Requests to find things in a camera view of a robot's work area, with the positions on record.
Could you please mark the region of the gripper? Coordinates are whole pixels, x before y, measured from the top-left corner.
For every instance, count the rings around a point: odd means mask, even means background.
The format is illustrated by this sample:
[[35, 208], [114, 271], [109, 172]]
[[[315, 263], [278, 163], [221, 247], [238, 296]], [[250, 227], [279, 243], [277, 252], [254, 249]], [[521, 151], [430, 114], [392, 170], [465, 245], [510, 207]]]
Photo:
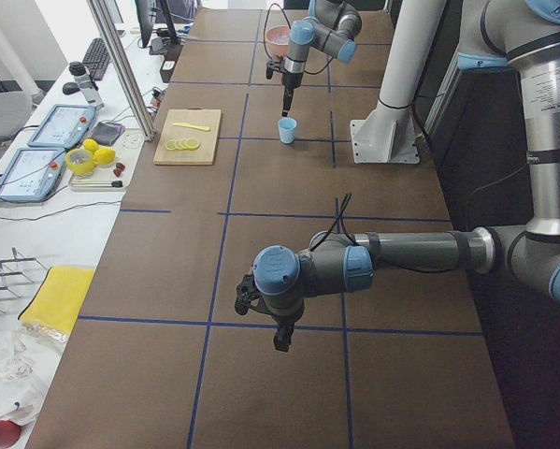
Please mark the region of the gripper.
[[294, 89], [298, 88], [301, 85], [301, 81], [303, 78], [302, 73], [292, 73], [292, 72], [283, 72], [281, 82], [284, 86], [284, 93], [282, 99], [282, 110], [281, 116], [287, 117], [291, 111], [293, 98], [294, 98]]
[[266, 306], [272, 319], [279, 325], [273, 339], [274, 347], [277, 351], [288, 352], [292, 344], [294, 324], [302, 318], [305, 304], [293, 303], [286, 307], [280, 307], [278, 304]]

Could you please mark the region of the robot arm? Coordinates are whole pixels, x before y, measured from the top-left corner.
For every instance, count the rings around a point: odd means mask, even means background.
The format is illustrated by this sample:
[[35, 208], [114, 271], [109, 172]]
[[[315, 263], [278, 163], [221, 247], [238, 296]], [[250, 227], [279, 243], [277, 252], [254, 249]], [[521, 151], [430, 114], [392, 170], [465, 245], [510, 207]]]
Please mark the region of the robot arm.
[[[398, 128], [411, 130], [405, 116], [445, 4], [402, 2], [378, 104], [365, 120], [351, 121], [356, 163], [403, 162], [411, 155], [397, 143], [403, 133]], [[459, 69], [519, 73], [533, 218], [525, 225], [470, 232], [351, 234], [342, 220], [352, 196], [347, 194], [330, 228], [312, 237], [307, 249], [263, 249], [237, 286], [236, 313], [270, 315], [277, 323], [276, 350], [289, 351], [305, 297], [365, 290], [373, 271], [383, 266], [431, 274], [504, 268], [560, 303], [560, 1], [463, 1], [461, 19]], [[308, 16], [292, 25], [287, 55], [280, 65], [268, 64], [268, 79], [273, 71], [282, 73], [282, 118], [290, 111], [309, 49], [348, 63], [361, 21], [345, 1], [309, 1]]]
[[354, 39], [362, 30], [359, 12], [346, 1], [310, 1], [308, 16], [292, 25], [287, 55], [280, 65], [284, 86], [281, 116], [291, 110], [294, 90], [301, 85], [309, 58], [316, 49], [348, 64], [355, 52]]

